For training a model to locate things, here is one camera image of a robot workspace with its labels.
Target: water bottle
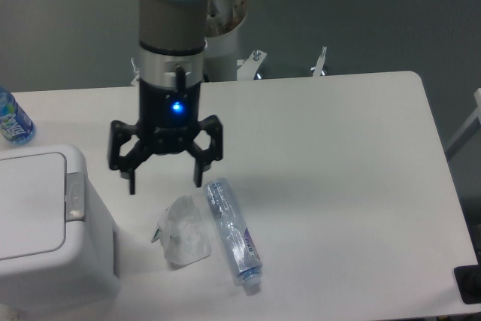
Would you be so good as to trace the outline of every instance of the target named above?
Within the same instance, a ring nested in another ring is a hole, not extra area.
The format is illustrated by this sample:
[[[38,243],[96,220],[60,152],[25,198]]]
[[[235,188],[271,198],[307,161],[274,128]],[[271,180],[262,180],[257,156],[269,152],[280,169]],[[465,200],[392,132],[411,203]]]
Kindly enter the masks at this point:
[[[209,182],[204,186],[204,193],[234,276],[246,288],[259,285],[262,262],[227,180]]]
[[[0,87],[0,133],[12,144],[25,144],[35,135],[35,125],[15,101]]]

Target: bottle label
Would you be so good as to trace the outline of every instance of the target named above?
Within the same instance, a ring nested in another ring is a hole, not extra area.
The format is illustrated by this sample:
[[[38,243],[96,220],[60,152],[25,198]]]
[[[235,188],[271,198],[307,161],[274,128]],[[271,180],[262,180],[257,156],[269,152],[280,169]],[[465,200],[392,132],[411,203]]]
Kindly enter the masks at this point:
[[[0,117],[0,133],[9,141],[21,141],[32,132],[32,121],[22,108],[17,107],[14,113],[10,106],[10,113]]]
[[[244,240],[246,241],[247,249],[251,257],[255,259],[261,259],[257,253],[256,246],[254,245],[252,237],[250,237],[249,229],[244,232]]]

